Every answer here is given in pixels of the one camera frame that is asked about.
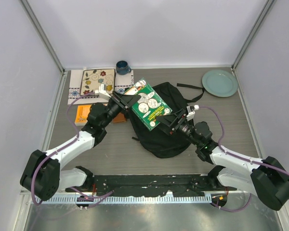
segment gray table surface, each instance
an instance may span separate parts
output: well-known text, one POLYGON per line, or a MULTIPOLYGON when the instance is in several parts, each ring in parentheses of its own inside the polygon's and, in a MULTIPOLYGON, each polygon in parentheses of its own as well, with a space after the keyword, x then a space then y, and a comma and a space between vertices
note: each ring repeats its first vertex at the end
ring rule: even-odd
MULTIPOLYGON (((145 78, 151 86, 162 82, 191 84, 201 86, 201 78, 214 68, 177 68, 177 69, 135 69, 135 82, 145 78)), ((230 68, 221 68, 230 72, 230 68)), ((50 148, 56 147, 75 135, 75 131, 66 119, 69 75, 66 80, 58 115, 53 129, 50 148)), ((182 95, 192 99, 201 90, 179 88, 182 95)), ((243 111, 239 94, 229 98, 218 98, 205 92, 199 105, 213 107, 219 113, 226 130, 223 145, 233 151, 257 157, 256 148, 243 111)), ((74 120, 77 106, 73 106, 69 116, 74 120)), ((206 121, 213 132, 213 139, 219 139, 222 131, 215 115, 207 110, 197 111, 195 122, 206 121)), ((195 146, 191 145, 180 155, 158 159, 145 150, 141 144, 131 139, 135 136, 130 122, 109 124, 104 140, 91 150, 82 153, 66 165, 65 169, 83 166, 94 174, 206 174, 213 165, 202 162, 195 153, 195 146)))

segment patterned placemat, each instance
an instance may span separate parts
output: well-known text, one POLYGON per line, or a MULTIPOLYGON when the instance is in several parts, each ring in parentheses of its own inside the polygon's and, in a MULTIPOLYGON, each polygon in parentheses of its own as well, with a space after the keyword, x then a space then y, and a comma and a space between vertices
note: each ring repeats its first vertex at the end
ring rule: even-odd
MULTIPOLYGON (((82 74, 83 70, 71 71, 67 100, 68 105, 70 105, 75 99, 80 96, 82 74)), ((131 71, 130 73, 123 76, 116 74, 115 91, 123 93, 126 88, 130 88, 132 85, 134 85, 134 71, 131 71)), ((107 100, 104 100, 99 96, 87 96, 83 99, 78 100, 75 104, 90 104, 97 102, 106 103, 107 100)))

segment black backpack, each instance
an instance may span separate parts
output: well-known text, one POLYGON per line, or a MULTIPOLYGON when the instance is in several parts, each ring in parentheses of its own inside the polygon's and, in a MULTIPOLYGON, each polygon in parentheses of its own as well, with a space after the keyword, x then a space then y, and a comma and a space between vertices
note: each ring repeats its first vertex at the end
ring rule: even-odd
MULTIPOLYGON (((169 82, 154 86, 153 89, 172 109, 172 113, 175 113, 180 109, 186 109, 187 103, 195 103, 202 97, 205 91, 204 88, 187 84, 178 83, 177 87, 201 89, 202 94, 193 98, 192 100, 186 100, 183 98, 179 90, 169 82)), ((163 124, 159 124, 155 129, 149 131, 132 110, 129 110, 129 118, 138 137, 133 137, 133 139, 138 140, 145 149, 153 153, 158 158, 174 157, 185 151, 190 145, 190 142, 182 137, 182 135, 177 133, 168 135, 161 129, 158 129, 158 127, 164 126, 163 124)))

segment light blue plate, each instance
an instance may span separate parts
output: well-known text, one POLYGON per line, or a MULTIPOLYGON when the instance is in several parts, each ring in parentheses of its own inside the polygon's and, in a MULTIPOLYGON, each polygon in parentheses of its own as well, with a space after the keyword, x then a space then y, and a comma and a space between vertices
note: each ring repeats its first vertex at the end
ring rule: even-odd
POLYGON ((223 70, 212 70, 202 77, 205 90, 218 97, 229 97, 236 93, 238 83, 236 78, 223 70))

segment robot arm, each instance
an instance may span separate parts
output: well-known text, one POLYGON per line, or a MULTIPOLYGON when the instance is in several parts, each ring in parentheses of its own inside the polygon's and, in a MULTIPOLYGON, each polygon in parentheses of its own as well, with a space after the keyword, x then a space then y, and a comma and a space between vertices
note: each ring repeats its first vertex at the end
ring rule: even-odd
POLYGON ((265 160, 249 157, 226 149, 212 140, 212 132, 206 122, 194 124, 189 120, 194 116, 196 106, 188 106, 172 115, 157 116, 163 124, 164 132, 179 132, 197 147, 198 157, 217 165, 208 174, 212 184, 230 186, 250 192, 269 208, 280 210, 289 199, 289 176, 262 164, 285 170, 273 157, 265 160))
MULTIPOLYGON (((72 186, 80 186, 84 190, 91 186, 90 171, 82 167, 64 171, 62 168, 82 152, 99 144, 106 135, 105 127, 112 119, 140 99, 138 95, 120 95, 115 92, 110 97, 103 86, 99 91, 101 97, 109 99, 108 105, 95 103, 91 106, 88 122, 78 136, 44 153, 36 150, 31 154, 20 180, 21 185, 30 191, 33 174, 37 171, 38 165, 56 152, 38 170, 34 189, 35 195, 41 200, 46 201, 58 190, 72 186)), ((156 119, 161 123, 159 129, 169 135, 174 132, 181 133, 197 147, 196 153, 202 161, 217 165, 208 174, 212 185, 216 185, 217 188, 230 186, 250 192, 258 196, 269 208, 279 210, 289 199, 289 177, 254 162, 283 169, 281 164, 272 157, 262 160, 235 152, 231 153, 236 157, 227 154, 228 150, 225 147, 219 146, 211 139, 212 132, 206 122, 196 123, 195 126, 192 123, 191 119, 198 108, 189 106, 187 110, 182 109, 175 114, 157 116, 156 119)))
POLYGON ((72 159, 84 151, 98 145, 106 135, 105 127, 122 110, 130 108, 141 96, 121 95, 113 92, 110 97, 104 90, 104 85, 99 88, 102 98, 108 99, 108 105, 95 103, 90 108, 88 122, 79 134, 60 146, 41 152, 34 151, 26 165, 20 184, 31 191, 31 184, 34 173, 37 176, 34 182, 34 193, 41 200, 49 200, 58 190, 64 190, 72 186, 81 186, 84 190, 91 186, 92 173, 83 167, 76 167, 72 170, 62 168, 72 159), (47 161, 37 170, 38 165, 46 158, 47 161))

